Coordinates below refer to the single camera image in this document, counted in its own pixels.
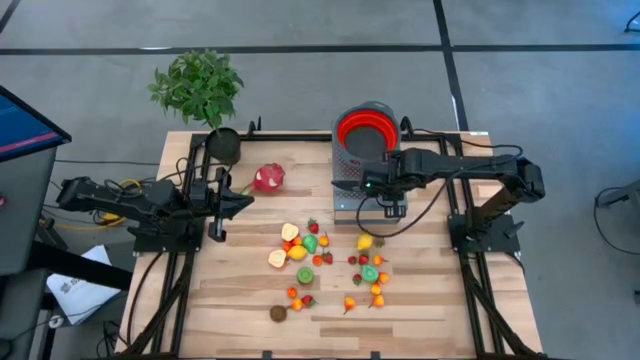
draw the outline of potted plant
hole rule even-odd
[[[188,52],[169,65],[167,73],[155,70],[155,83],[147,86],[151,100],[159,103],[165,115],[171,107],[180,112],[185,124],[189,119],[202,121],[213,131],[205,146],[209,154],[225,165],[240,160],[240,136],[222,125],[222,117],[235,116],[233,99],[244,87],[242,79],[229,66],[229,55],[214,51]]]

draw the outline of white paper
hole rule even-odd
[[[104,245],[94,247],[82,254],[82,257],[111,265]],[[107,300],[120,292],[119,289],[96,285],[84,280],[57,274],[51,275],[47,278],[47,286],[56,297],[58,304],[68,317],[71,325],[84,321],[84,319],[100,308],[100,306],[97,305],[104,304]],[[86,313],[82,315],[74,316],[74,314],[83,313],[85,311]]]

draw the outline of black pot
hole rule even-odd
[[[240,135],[231,128],[213,130],[204,146],[212,158],[224,165],[235,165],[240,161]]]

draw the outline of green fruit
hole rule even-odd
[[[378,280],[378,270],[371,265],[362,265],[361,271],[362,279],[368,283],[373,284]]]
[[[301,284],[308,284],[313,281],[313,270],[303,266],[298,270],[298,281]]]
[[[314,235],[307,235],[302,238],[302,246],[307,249],[309,254],[315,254],[318,247],[318,238]]]

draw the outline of yellow cable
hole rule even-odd
[[[124,185],[128,182],[134,183],[138,187],[138,189],[142,189],[142,185],[140,185],[140,182],[136,179],[124,179],[120,182],[120,185]],[[54,227],[57,227],[60,229],[66,229],[66,230],[75,230],[75,231],[97,231],[97,230],[104,230],[110,227],[120,225],[125,220],[126,218],[121,217],[120,219],[114,222],[110,222],[107,225],[100,225],[100,226],[73,226],[73,225],[67,225],[67,224],[55,224]]]

